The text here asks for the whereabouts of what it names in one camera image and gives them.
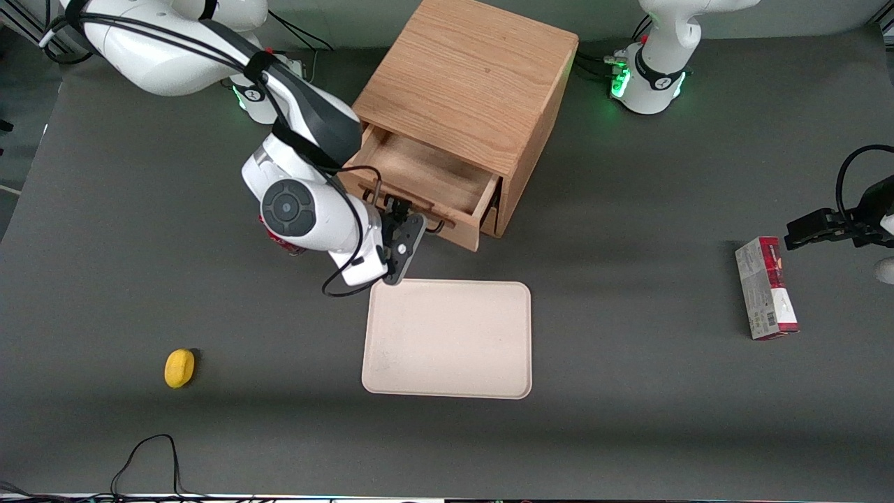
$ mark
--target black cable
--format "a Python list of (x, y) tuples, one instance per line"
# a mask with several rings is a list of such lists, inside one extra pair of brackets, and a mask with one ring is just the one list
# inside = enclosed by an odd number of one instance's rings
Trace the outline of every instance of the black cable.
[(56, 63), (56, 64), (83, 63), (83, 62), (87, 61), (88, 59), (90, 59), (90, 57), (93, 56), (93, 53), (87, 53), (83, 56), (76, 57), (74, 59), (59, 59), (59, 56), (53, 54), (53, 51), (51, 51), (49, 47), (44, 47), (44, 54), (46, 55), (46, 57), (48, 57), (50, 59), (50, 61), (52, 61), (53, 63)]
[(580, 59), (587, 60), (587, 61), (592, 61), (593, 63), (602, 63), (602, 62), (603, 62), (603, 59), (602, 59), (601, 57), (596, 57), (596, 56), (594, 56), (594, 55), (584, 54), (584, 53), (582, 53), (582, 52), (580, 52), (580, 51), (577, 51), (576, 53), (574, 53), (574, 56), (575, 56), (575, 57), (579, 57)]
[(50, 17), (52, 16), (53, 11), (53, 0), (46, 0), (44, 2), (44, 6), (46, 7), (46, 12), (44, 13), (44, 33), (47, 33), (50, 30)]
[(651, 27), (652, 27), (652, 20), (650, 19), (649, 22), (645, 24), (645, 26), (643, 27), (643, 29), (640, 30), (640, 32), (637, 33), (637, 35), (636, 35), (633, 39), (638, 41), (639, 38), (642, 38), (643, 35), (645, 35), (645, 31), (648, 30), (648, 29), (651, 28)]
[[(220, 64), (224, 64), (224, 65), (228, 66), (229, 68), (232, 68), (233, 70), (235, 70), (236, 72), (239, 72), (239, 73), (242, 73), (242, 71), (245, 69), (245, 65), (244, 65), (244, 64), (241, 64), (241, 63), (240, 63), (238, 60), (236, 60), (236, 58), (234, 58), (232, 55), (229, 55), (229, 54), (225, 53), (224, 51), (222, 51), (221, 49), (219, 49), (219, 48), (217, 48), (217, 47), (214, 47), (214, 46), (212, 46), (212, 45), (210, 45), (210, 44), (207, 44), (207, 43), (205, 43), (205, 42), (203, 42), (203, 41), (201, 41), (201, 40), (196, 40), (195, 38), (188, 37), (188, 36), (186, 36), (186, 35), (183, 35), (183, 34), (181, 34), (181, 33), (176, 32), (176, 31), (169, 30), (169, 29), (167, 29), (167, 28), (165, 28), (165, 27), (157, 26), (157, 25), (152, 24), (152, 23), (150, 23), (150, 22), (145, 22), (145, 21), (141, 21), (141, 20), (137, 20), (137, 19), (131, 19), (131, 18), (123, 18), (123, 17), (120, 17), (120, 16), (110, 16), (110, 15), (106, 15), (106, 14), (94, 14), (94, 13), (82, 14), (80, 18), (81, 18), (82, 20), (84, 20), (84, 21), (98, 22), (99, 24), (106, 24), (106, 25), (108, 25), (108, 26), (112, 26), (112, 27), (115, 27), (115, 28), (121, 28), (121, 29), (130, 30), (130, 31), (133, 31), (133, 32), (135, 32), (135, 33), (139, 33), (140, 35), (144, 35), (144, 36), (147, 36), (147, 37), (150, 37), (150, 38), (154, 38), (154, 39), (159, 40), (159, 41), (161, 41), (161, 42), (168, 43), (168, 44), (171, 44), (171, 45), (173, 45), (173, 46), (176, 46), (176, 47), (179, 47), (179, 48), (188, 50), (188, 51), (190, 51), (190, 52), (192, 52), (192, 53), (194, 53), (194, 54), (203, 55), (203, 56), (207, 57), (208, 59), (212, 59), (212, 60), (214, 60), (214, 61), (217, 61), (217, 62), (220, 63)], [(148, 33), (146, 33), (146, 32), (141, 32), (141, 31), (139, 31), (139, 30), (133, 30), (132, 27), (126, 27), (125, 24), (123, 24), (123, 23), (126, 23), (126, 24), (132, 24), (132, 25), (136, 25), (136, 26), (140, 26), (140, 27), (142, 27), (142, 28), (149, 28), (149, 29), (151, 29), (151, 30), (155, 30), (155, 31), (164, 33), (165, 35), (168, 35), (168, 36), (171, 36), (171, 37), (174, 37), (174, 38), (179, 38), (180, 40), (189, 42), (189, 43), (191, 43), (191, 44), (193, 44), (193, 45), (196, 45), (196, 46), (199, 46), (199, 47), (203, 47), (204, 49), (206, 49), (206, 50), (208, 50), (208, 51), (211, 51), (213, 54), (217, 54), (217, 55), (219, 55), (220, 57), (219, 57), (219, 58), (218, 58), (218, 57), (213, 57), (213, 56), (211, 56), (211, 55), (208, 55), (208, 54), (202, 53), (201, 51), (198, 51), (198, 50), (195, 49), (194, 47), (186, 47), (186, 46), (184, 46), (183, 44), (179, 44), (179, 43), (173, 42), (172, 40), (168, 40), (167, 38), (162, 38), (162, 37), (158, 37), (158, 36), (155, 36), (155, 35), (149, 35)]]
[(232, 68), (232, 69), (233, 69), (234, 71), (236, 71), (236, 72), (241, 72), (239, 66), (234, 65), (234, 64), (231, 64), (231, 63), (228, 62), (228, 61), (224, 61), (223, 59), (220, 59), (220, 58), (215, 57), (215, 56), (213, 56), (213, 55), (204, 54), (204, 53), (202, 53), (202, 52), (200, 52), (200, 51), (194, 49), (193, 47), (189, 47), (189, 46), (183, 45), (183, 44), (181, 44), (181, 43), (179, 43), (179, 42), (174, 42), (173, 40), (169, 40), (169, 39), (167, 39), (167, 38), (158, 36), (158, 35), (156, 35), (156, 34), (154, 34), (154, 33), (150, 33), (150, 32), (148, 32), (148, 31), (143, 31), (143, 30), (137, 30), (136, 28), (134, 28), (134, 27), (132, 27), (132, 26), (128, 26), (128, 25), (126, 25), (126, 24), (122, 24), (122, 23), (120, 23), (120, 22), (118, 22), (118, 21), (105, 21), (105, 20), (95, 19), (95, 20), (85, 20), (85, 22), (93, 22), (93, 23), (95, 23), (95, 24), (102, 24), (102, 25), (105, 25), (105, 26), (111, 26), (111, 27), (114, 27), (114, 28), (119, 28), (119, 29), (121, 29), (121, 30), (131, 31), (131, 32), (133, 32), (133, 33), (137, 33), (137, 34), (139, 34), (139, 35), (142, 35), (143, 37), (152, 38), (152, 39), (158, 40), (158, 41), (160, 41), (160, 42), (164, 42), (165, 44), (168, 44), (168, 45), (171, 45), (171, 46), (174, 46), (174, 47), (179, 47), (179, 48), (181, 48), (181, 49), (183, 49), (183, 50), (190, 51), (190, 52), (192, 52), (192, 53), (194, 53), (194, 54), (202, 55), (202, 56), (204, 56), (204, 57), (206, 57), (206, 58), (208, 58), (208, 59), (210, 59), (210, 60), (212, 60), (212, 61), (215, 61), (215, 62), (217, 62), (217, 63), (219, 63), (219, 64), (222, 64), (222, 65), (224, 65), (224, 66), (228, 66), (228, 67)]
[[(263, 81), (259, 81), (257, 83), (257, 85), (259, 88), (261, 88), (261, 90), (264, 91), (264, 93), (267, 96), (271, 96), (270, 90), (267, 88), (266, 84)], [(280, 108), (280, 106), (276, 102), (276, 100), (271, 99), (270, 102), (274, 106), (274, 110), (276, 111), (277, 118), (280, 121), (283, 121), (285, 124), (287, 124), (285, 114), (283, 113), (283, 110)], [(323, 178), (326, 180), (326, 183), (328, 185), (333, 187), (335, 189), (335, 191), (338, 192), (338, 194), (340, 196), (342, 196), (342, 199), (344, 200), (345, 204), (348, 205), (348, 209), (350, 209), (351, 215), (354, 217), (354, 223), (357, 225), (357, 232), (358, 232), (357, 246), (354, 248), (354, 252), (350, 255), (349, 259), (347, 259), (341, 266), (339, 266), (339, 268), (337, 268), (335, 270), (335, 272), (333, 272), (332, 275), (329, 276), (323, 282), (323, 285), (320, 287), (320, 290), (323, 292), (323, 295), (325, 295), (327, 297), (335, 297), (335, 298), (342, 298), (342, 297), (348, 297), (348, 296), (351, 296), (354, 294), (359, 294), (360, 292), (363, 292), (363, 291), (367, 290), (368, 288), (370, 288), (379, 279), (382, 279), (383, 277), (387, 276), (387, 273), (374, 279), (373, 281), (370, 281), (366, 285), (363, 285), (360, 288), (351, 290), (349, 292), (333, 293), (333, 292), (328, 291), (329, 284), (331, 284), (342, 272), (344, 272), (344, 270), (347, 269), (348, 266), (350, 266), (354, 262), (354, 260), (357, 258), (357, 256), (360, 255), (360, 249), (363, 248), (363, 241), (364, 241), (363, 222), (360, 220), (360, 214), (357, 212), (357, 209), (354, 208), (354, 205), (350, 202), (350, 199), (348, 198), (348, 193), (346, 193), (344, 191), (344, 188), (339, 183), (333, 182), (333, 176), (330, 175), (330, 172), (328, 170), (321, 168), (320, 166), (317, 166), (314, 163), (308, 163), (308, 164), (310, 164), (320, 174), (320, 176), (323, 176)], [(378, 176), (380, 176), (380, 180), (381, 180), (381, 173), (379, 173), (378, 170), (373, 167), (370, 167), (370, 168), (376, 171)]]
[(33, 33), (31, 33), (30, 31), (28, 31), (28, 29), (26, 29), (24, 26), (22, 26), (21, 23), (20, 23), (18, 20), (16, 20), (14, 17), (12, 17), (11, 15), (9, 15), (9, 13), (8, 13), (7, 11), (3, 10), (2, 8), (0, 8), (0, 14), (2, 14), (2, 15), (3, 15), (6, 19), (8, 19), (9, 21), (12, 21), (14, 25), (16, 25), (17, 27), (19, 27), (19, 30), (21, 30), (22, 33), (24, 33), (24, 34), (27, 35), (31, 40), (33, 40), (35, 44), (40, 43), (40, 40), (39, 40), (38, 38), (36, 38), (36, 37), (34, 36)]
[(650, 24), (652, 24), (652, 18), (649, 16), (649, 14), (646, 14), (645, 17), (639, 21), (637, 28), (633, 30), (633, 35), (630, 36), (630, 39), (636, 40), (637, 37), (639, 37), (639, 34), (642, 33), (642, 31), (645, 31)]
[[(31, 15), (33, 15), (33, 14), (31, 14), (31, 12), (29, 12), (29, 11), (27, 11), (27, 10), (22, 10), (21, 8), (19, 8), (18, 5), (16, 5), (16, 4), (13, 3), (13, 2), (9, 2), (9, 1), (7, 1), (6, 3), (8, 3), (9, 6), (12, 7), (12, 8), (14, 9), (14, 11), (17, 12), (25, 22), (27, 22), (28, 24), (30, 24), (32, 27), (34, 27), (35, 30), (38, 31), (39, 36), (37, 37), (37, 41), (38, 41), (38, 43), (40, 43), (40, 37), (43, 36), (43, 34), (40, 33), (40, 31), (42, 31), (43, 27), (41, 27), (41, 26), (38, 24), (38, 20), (37, 20), (37, 19), (32, 19), (32, 18), (31, 18)], [(6, 14), (6, 17), (8, 17), (10, 20), (13, 20), (12, 16), (10, 16), (9, 14)], [(22, 30), (22, 31), (24, 31), (25, 33), (27, 33), (28, 36), (29, 36), (29, 38), (34, 39), (34, 34), (31, 33), (30, 31), (28, 31), (24, 26), (20, 25), (18, 22), (16, 22), (16, 26), (18, 26), (20, 30)], [(58, 41), (56, 41), (56, 40), (53, 40), (52, 42), (53, 42), (53, 45), (54, 45), (57, 49), (59, 49), (59, 50), (62, 51), (63, 53), (66, 53), (66, 52), (67, 52), (67, 51), (66, 51), (67, 46), (64, 47), (62, 44), (60, 44), (60, 43), (59, 43)]]
[(112, 477), (112, 481), (109, 483), (109, 493), (111, 493), (112, 496), (115, 497), (115, 499), (119, 498), (121, 493), (118, 492), (118, 481), (121, 479), (121, 476), (124, 474), (124, 472), (127, 471), (127, 468), (131, 465), (131, 462), (133, 461), (133, 457), (136, 456), (139, 448), (146, 442), (149, 442), (150, 440), (154, 440), (154, 439), (167, 439), (168, 442), (170, 442), (170, 444), (171, 444), (171, 454), (173, 455), (173, 493), (176, 494), (177, 496), (179, 496), (180, 498), (182, 498), (183, 500), (196, 500), (196, 499), (192, 499), (190, 497), (184, 496), (182, 494), (184, 492), (205, 497), (206, 495), (204, 495), (204, 494), (192, 492), (192, 491), (186, 490), (183, 487), (183, 483), (181, 482), (181, 475), (180, 475), (180, 458), (177, 457), (177, 445), (174, 443), (173, 437), (171, 435), (168, 435), (167, 433), (159, 433), (157, 435), (152, 435), (151, 437), (146, 437), (145, 439), (141, 440), (136, 446), (134, 446), (133, 450), (131, 450), (131, 454), (129, 456), (127, 456), (127, 461), (124, 462), (124, 466), (122, 466), (121, 470), (118, 470), (118, 473), (116, 473), (114, 475), (114, 477)]
[(860, 147), (859, 149), (854, 150), (848, 158), (844, 160), (844, 163), (841, 165), (841, 169), (839, 169), (838, 179), (835, 181), (835, 204), (838, 206), (838, 211), (841, 214), (841, 217), (844, 219), (844, 227), (848, 229), (848, 231), (854, 236), (863, 235), (861, 239), (867, 241), (869, 243), (878, 244), (878, 240), (871, 239), (866, 235), (866, 232), (861, 232), (857, 230), (856, 224), (854, 223), (854, 219), (850, 216), (849, 213), (845, 211), (844, 208), (844, 197), (842, 193), (844, 192), (844, 176), (848, 172), (848, 168), (850, 164), (854, 162), (854, 159), (860, 156), (860, 154), (864, 152), (868, 152), (870, 150), (884, 150), (886, 152), (894, 154), (894, 147), (890, 145), (881, 145), (881, 144), (873, 144), (866, 145), (865, 147)]
[(289, 31), (289, 33), (291, 33), (291, 34), (294, 35), (298, 40), (300, 40), (301, 43), (303, 43), (305, 46), (307, 46), (308, 49), (310, 49), (310, 50), (312, 50), (312, 51), (314, 51), (314, 52), (316, 52), (317, 50), (319, 50), (319, 49), (317, 49), (316, 47), (314, 47), (310, 42), (306, 41), (306, 40), (304, 39), (304, 37), (301, 37), (301, 35), (300, 35), (296, 30), (293, 30), (291, 26), (289, 26), (288, 24), (286, 24), (286, 23), (285, 23), (285, 20), (283, 20), (282, 18), (278, 18), (278, 17), (276, 17), (276, 16), (274, 16), (274, 19), (276, 19), (278, 22), (280, 22), (280, 24), (282, 24), (283, 28), (287, 29), (287, 30)]
[(285, 19), (283, 19), (282, 17), (280, 17), (279, 15), (277, 15), (276, 13), (274, 13), (273, 11), (269, 11), (269, 10), (268, 10), (267, 12), (270, 13), (270, 15), (272, 15), (272, 16), (274, 17), (274, 19), (277, 20), (277, 21), (279, 21), (283, 26), (291, 26), (291, 27), (293, 27), (295, 30), (300, 31), (301, 33), (304, 33), (304, 34), (307, 35), (308, 37), (311, 37), (313, 40), (316, 40), (317, 42), (323, 44), (323, 45), (326, 46), (329, 50), (331, 50), (331, 51), (334, 51), (334, 50), (335, 50), (335, 48), (332, 47), (332, 46), (329, 44), (329, 42), (326, 42), (325, 40), (323, 40), (322, 38), (318, 37), (317, 35), (314, 35), (313, 33), (309, 32), (309, 31), (302, 30), (300, 27), (295, 26), (295, 25), (292, 24), (291, 22), (286, 21)]
[[(44, 2), (44, 6), (46, 8), (46, 11), (44, 12), (44, 33), (48, 33), (50, 31), (50, 29), (52, 28), (52, 24), (53, 24), (50, 21), (52, 14), (53, 14), (52, 0), (46, 0)], [(76, 57), (74, 59), (59, 59), (59, 56), (53, 54), (53, 51), (50, 50), (49, 44), (47, 44), (44, 47), (44, 54), (46, 55), (46, 57), (49, 58), (50, 61), (52, 61), (53, 63), (56, 63), (56, 64), (83, 63), (83, 62), (87, 61), (88, 59), (90, 59), (90, 57), (93, 56), (93, 53), (88, 51), (87, 54), (80, 56), (80, 57)]]

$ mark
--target robotic arm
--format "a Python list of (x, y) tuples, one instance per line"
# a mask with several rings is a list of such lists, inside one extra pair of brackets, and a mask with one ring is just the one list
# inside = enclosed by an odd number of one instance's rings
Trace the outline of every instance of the robotic arm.
[(731, 13), (760, 0), (639, 0), (653, 19), (647, 41), (615, 51), (606, 63), (618, 67), (611, 97), (644, 115), (663, 111), (679, 95), (684, 68), (702, 40), (696, 16)]
[[(70, 1), (62, 0), (63, 6)], [(266, 2), (261, 4), (266, 16)], [(243, 20), (250, 28), (257, 20), (249, 14), (231, 22)], [(170, 0), (89, 0), (80, 19), (87, 39), (112, 66), (162, 96), (190, 94), (243, 72), (259, 50), (215, 19), (185, 17)], [(276, 59), (253, 83), (281, 121), (281, 133), (275, 134), (275, 126), (242, 168), (269, 232), (286, 243), (329, 252), (349, 286), (380, 278), (400, 282), (426, 220), (409, 215), (409, 205), (399, 200), (380, 214), (333, 177), (360, 148), (357, 116)], [(320, 158), (330, 166), (312, 160)]]

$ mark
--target wooden cabinet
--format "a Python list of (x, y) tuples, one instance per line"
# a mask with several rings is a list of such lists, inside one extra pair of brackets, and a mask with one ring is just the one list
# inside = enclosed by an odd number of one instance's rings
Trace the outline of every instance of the wooden cabinet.
[[(382, 194), (413, 202), (440, 236), (472, 251), (502, 236), (561, 104), (578, 37), (474, 0), (423, 0), (354, 111)], [(375, 186), (342, 173), (349, 192)]]

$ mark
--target wooden drawer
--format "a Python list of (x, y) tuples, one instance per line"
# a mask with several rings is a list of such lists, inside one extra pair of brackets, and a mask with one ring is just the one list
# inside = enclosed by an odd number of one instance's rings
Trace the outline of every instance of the wooden drawer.
[[(345, 165), (351, 166), (373, 166), (382, 173), (380, 207), (385, 195), (409, 200), (414, 211), (428, 218), (429, 228), (443, 222), (441, 237), (477, 251), (500, 176), (371, 124), (363, 132), (360, 152)], [(357, 197), (375, 188), (375, 174), (368, 170), (338, 176)]]

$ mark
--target table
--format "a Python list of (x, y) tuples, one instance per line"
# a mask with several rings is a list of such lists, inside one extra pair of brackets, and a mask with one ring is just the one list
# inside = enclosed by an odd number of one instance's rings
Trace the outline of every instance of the table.
[[(381, 56), (322, 54), (318, 83), (352, 100)], [(850, 151), (894, 141), (881, 36), (709, 40), (692, 65), (649, 117), (572, 77), (505, 236), (477, 254), (423, 241), (411, 277), (529, 285), (518, 402), (368, 394), (367, 298), (320, 295), (329, 258), (268, 242), (242, 186), (266, 128), (216, 86), (160, 98), (102, 62), (68, 73), (0, 243), (0, 473), (104, 490), (167, 432), (198, 491), (890, 499), (885, 251), (786, 253), (803, 331), (767, 343), (746, 334), (732, 259), (830, 206)], [(855, 164), (846, 198), (890, 161)], [(172, 391), (181, 346), (203, 362)], [(169, 491), (166, 445), (146, 449), (122, 489)]]

